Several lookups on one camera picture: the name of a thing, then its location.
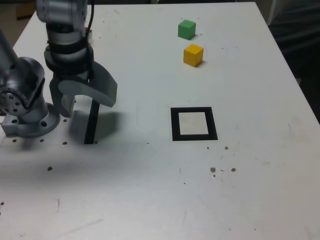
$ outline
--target wooden block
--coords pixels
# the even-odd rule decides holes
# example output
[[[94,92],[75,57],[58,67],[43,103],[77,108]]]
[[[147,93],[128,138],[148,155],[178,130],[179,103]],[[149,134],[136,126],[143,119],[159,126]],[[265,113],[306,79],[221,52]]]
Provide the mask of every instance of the wooden block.
[[[195,44],[188,46],[183,52],[183,62],[193,67],[202,63],[204,48]]]
[[[178,37],[190,40],[196,34],[196,23],[189,20],[180,22],[178,26]]]

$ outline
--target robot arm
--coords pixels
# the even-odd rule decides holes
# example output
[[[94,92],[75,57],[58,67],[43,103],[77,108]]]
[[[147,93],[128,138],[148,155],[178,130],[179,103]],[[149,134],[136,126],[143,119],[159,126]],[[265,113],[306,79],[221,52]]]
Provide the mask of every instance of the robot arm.
[[[18,58],[0,31],[0,108],[6,113],[2,128],[7,136],[32,138],[52,131],[59,114],[71,117],[75,95],[92,97],[109,107],[115,104],[118,85],[94,61],[88,43],[87,4],[87,0],[36,0],[38,18],[46,23],[44,58],[53,72],[50,92],[54,106],[43,98],[43,67],[32,58]],[[93,10],[92,6],[89,29]]]
[[[86,95],[112,107],[117,83],[109,72],[94,61],[94,51],[85,32],[87,0],[37,0],[36,13],[46,23],[48,47],[44,58],[53,71],[50,91],[55,108],[71,117],[75,95]],[[92,24],[94,6],[89,22]]]

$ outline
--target white table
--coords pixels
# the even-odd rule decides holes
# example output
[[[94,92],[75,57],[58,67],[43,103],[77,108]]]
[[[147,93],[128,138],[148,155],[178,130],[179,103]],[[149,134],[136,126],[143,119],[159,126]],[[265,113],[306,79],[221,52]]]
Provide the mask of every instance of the white table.
[[[85,96],[48,135],[1,131],[1,240],[319,239],[320,127],[255,3],[97,6],[92,30],[117,102],[98,144],[82,144]],[[50,102],[46,39],[34,15],[14,50],[43,65]],[[218,140],[172,141],[173,107],[211,107]]]

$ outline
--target black band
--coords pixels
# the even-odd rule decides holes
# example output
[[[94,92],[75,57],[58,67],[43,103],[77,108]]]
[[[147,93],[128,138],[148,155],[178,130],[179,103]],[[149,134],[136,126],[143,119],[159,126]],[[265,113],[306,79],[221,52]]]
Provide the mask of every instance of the black band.
[[[89,45],[85,37],[83,37],[80,41],[68,45],[55,44],[49,41],[48,44],[50,46],[50,50],[55,54],[74,54],[82,49],[87,48]]]
[[[90,70],[94,62],[94,51],[88,48],[87,57],[72,63],[60,63],[51,56],[51,49],[48,46],[44,52],[44,59],[47,67],[58,75],[77,75]]]

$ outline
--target black cable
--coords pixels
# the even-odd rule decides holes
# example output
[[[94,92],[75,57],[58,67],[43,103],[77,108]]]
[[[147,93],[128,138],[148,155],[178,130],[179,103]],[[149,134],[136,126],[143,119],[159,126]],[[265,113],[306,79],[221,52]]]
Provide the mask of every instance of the black cable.
[[[88,36],[89,36],[91,25],[92,25],[92,21],[94,20],[94,14],[95,14],[95,0],[91,0],[91,16],[90,16],[88,29],[87,29],[87,31],[85,33],[85,37],[86,38],[88,38]]]

